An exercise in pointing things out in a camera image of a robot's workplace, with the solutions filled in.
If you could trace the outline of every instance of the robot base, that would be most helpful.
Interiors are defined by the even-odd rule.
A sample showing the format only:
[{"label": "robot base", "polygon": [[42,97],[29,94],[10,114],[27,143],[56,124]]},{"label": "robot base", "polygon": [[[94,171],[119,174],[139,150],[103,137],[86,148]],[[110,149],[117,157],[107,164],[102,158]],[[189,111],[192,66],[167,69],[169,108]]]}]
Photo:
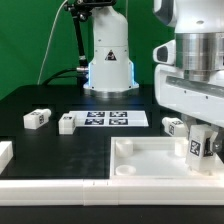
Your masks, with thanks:
[{"label": "robot base", "polygon": [[110,99],[110,98],[124,98],[132,95],[138,95],[139,93],[139,85],[133,86],[132,88],[124,91],[114,91],[114,92],[108,92],[108,91],[98,91],[95,89],[91,89],[89,86],[84,85],[84,93],[86,95],[104,98],[104,99]]}]

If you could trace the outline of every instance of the cable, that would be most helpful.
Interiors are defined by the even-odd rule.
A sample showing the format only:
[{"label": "cable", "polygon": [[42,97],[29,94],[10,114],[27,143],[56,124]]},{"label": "cable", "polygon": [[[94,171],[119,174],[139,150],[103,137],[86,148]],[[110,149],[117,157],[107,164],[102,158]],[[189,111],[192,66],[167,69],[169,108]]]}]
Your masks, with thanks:
[{"label": "cable", "polygon": [[56,14],[56,16],[55,16],[54,23],[53,23],[53,26],[52,26],[52,29],[51,29],[51,33],[50,33],[50,37],[49,37],[48,44],[47,44],[46,53],[45,53],[45,56],[44,56],[44,59],[43,59],[42,65],[41,65],[40,75],[39,75],[39,78],[38,78],[37,85],[40,85],[40,80],[41,80],[41,77],[42,77],[42,75],[43,75],[44,66],[45,66],[45,63],[46,63],[46,60],[47,60],[47,57],[48,57],[48,53],[49,53],[49,49],[50,49],[50,45],[51,45],[51,42],[52,42],[52,38],[53,38],[53,34],[54,34],[54,31],[55,31],[55,27],[56,27],[56,24],[57,24],[57,21],[58,21],[59,14],[60,14],[61,9],[63,8],[64,4],[65,4],[67,1],[68,1],[68,0],[65,0],[65,1],[61,4],[61,6],[59,7],[59,9],[58,9],[58,11],[57,11],[57,14]]},{"label": "cable", "polygon": [[60,72],[55,73],[55,74],[52,75],[50,78],[48,78],[47,80],[45,80],[45,81],[43,82],[42,85],[46,85],[46,84],[48,84],[51,80],[53,80],[53,79],[55,79],[55,78],[59,78],[58,76],[60,76],[60,75],[63,75],[63,74],[68,73],[68,72],[75,72],[75,71],[76,71],[75,68],[64,69],[64,70],[62,70],[62,71],[60,71]]},{"label": "cable", "polygon": [[53,78],[49,78],[46,81],[43,82],[42,85],[47,86],[49,82],[51,82],[54,79],[64,79],[64,78],[79,78],[76,75],[67,75],[67,76],[59,76],[59,77],[53,77]]}]

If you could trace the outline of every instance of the black table surface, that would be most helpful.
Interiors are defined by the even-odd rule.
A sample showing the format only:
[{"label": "black table surface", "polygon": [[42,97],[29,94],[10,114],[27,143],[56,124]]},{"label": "black table surface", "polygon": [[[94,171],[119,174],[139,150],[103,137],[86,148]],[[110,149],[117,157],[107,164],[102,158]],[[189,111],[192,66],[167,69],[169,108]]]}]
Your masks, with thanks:
[{"label": "black table surface", "polygon": [[[48,124],[27,130],[23,116],[49,108]],[[144,110],[149,127],[78,127],[58,134],[58,121],[69,111]],[[0,180],[107,179],[111,137],[165,135],[161,119],[179,117],[160,107],[152,86],[139,95],[103,100],[85,96],[76,86],[23,86],[0,101],[0,141],[13,142],[14,158]],[[34,206],[0,207],[0,223],[223,223],[223,206]]]}]

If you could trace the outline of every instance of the green screen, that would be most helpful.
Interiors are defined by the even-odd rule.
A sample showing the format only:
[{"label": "green screen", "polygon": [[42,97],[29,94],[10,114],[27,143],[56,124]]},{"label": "green screen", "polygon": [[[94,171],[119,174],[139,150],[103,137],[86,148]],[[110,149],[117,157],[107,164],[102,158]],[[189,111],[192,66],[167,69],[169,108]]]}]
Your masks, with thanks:
[{"label": "green screen", "polygon": [[[2,1],[0,8],[0,99],[23,85],[37,84],[53,21],[62,0]],[[115,9],[126,15],[126,0],[118,0]],[[129,49],[135,64],[135,80],[152,84],[156,64],[155,47],[171,40],[173,30],[153,15],[153,0],[129,0]],[[93,57],[91,19],[81,24],[85,51]],[[77,42],[70,13],[61,11],[42,81],[55,72],[78,65]],[[52,84],[76,84],[73,79]]]}]

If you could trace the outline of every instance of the white robot body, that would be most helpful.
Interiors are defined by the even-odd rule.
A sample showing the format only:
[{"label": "white robot body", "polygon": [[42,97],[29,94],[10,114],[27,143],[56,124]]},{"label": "white robot body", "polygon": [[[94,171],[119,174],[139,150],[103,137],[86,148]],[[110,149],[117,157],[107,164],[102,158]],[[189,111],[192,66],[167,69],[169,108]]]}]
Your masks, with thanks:
[{"label": "white robot body", "polygon": [[87,94],[121,97],[136,93],[134,66],[129,60],[128,23],[113,7],[93,10],[94,58],[89,64]]},{"label": "white robot body", "polygon": [[156,99],[184,116],[211,123],[189,124],[186,163],[197,171],[212,170],[216,152],[224,150],[224,0],[154,4],[159,20],[175,27],[175,40],[153,52],[160,63],[155,70]]}]

